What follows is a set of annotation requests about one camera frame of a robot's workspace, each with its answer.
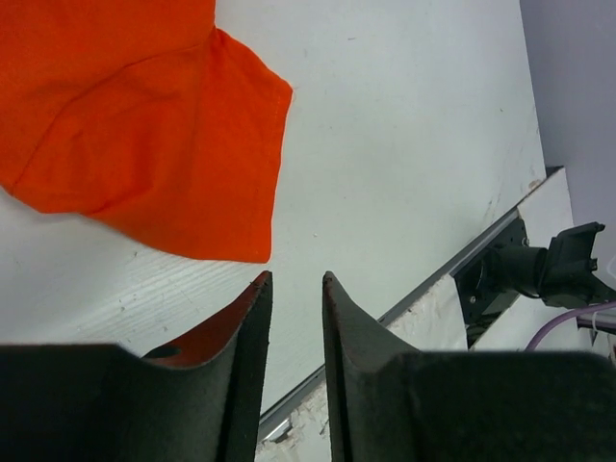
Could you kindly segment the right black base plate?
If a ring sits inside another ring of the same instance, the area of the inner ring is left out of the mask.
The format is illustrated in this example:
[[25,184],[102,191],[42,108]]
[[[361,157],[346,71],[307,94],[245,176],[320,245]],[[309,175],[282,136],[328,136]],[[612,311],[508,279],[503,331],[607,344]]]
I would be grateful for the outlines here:
[[491,231],[453,270],[468,348],[474,346],[519,296],[516,292],[499,291],[491,277],[490,251],[503,246],[523,246],[526,238],[524,221],[514,217]]

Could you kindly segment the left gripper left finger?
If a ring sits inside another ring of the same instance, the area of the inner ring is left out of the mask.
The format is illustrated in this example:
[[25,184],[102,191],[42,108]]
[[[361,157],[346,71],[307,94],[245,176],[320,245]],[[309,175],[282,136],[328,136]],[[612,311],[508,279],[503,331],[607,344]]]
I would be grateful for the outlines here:
[[5,461],[250,461],[272,311],[261,273],[143,356],[117,345],[1,349]]

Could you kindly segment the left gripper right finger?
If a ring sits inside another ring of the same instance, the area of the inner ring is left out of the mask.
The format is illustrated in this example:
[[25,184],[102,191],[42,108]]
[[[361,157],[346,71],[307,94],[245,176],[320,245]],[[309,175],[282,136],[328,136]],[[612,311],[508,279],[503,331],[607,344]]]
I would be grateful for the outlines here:
[[335,461],[611,461],[615,370],[574,351],[422,351],[322,280]]

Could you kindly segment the orange t shirt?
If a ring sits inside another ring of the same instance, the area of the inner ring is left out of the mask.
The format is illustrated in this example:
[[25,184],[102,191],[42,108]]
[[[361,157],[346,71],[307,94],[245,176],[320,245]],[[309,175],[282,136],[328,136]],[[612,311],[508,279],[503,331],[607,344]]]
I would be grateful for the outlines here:
[[265,263],[291,86],[212,1],[5,1],[1,185],[199,260]]

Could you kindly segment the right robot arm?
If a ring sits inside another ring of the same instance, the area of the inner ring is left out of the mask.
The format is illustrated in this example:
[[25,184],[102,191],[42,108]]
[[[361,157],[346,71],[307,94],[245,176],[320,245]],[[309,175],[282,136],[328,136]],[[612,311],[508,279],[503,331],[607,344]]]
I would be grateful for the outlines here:
[[592,256],[604,229],[594,221],[560,232],[547,247],[497,246],[487,252],[482,281],[498,293],[514,292],[568,310],[613,302],[615,290],[595,275],[598,260]]

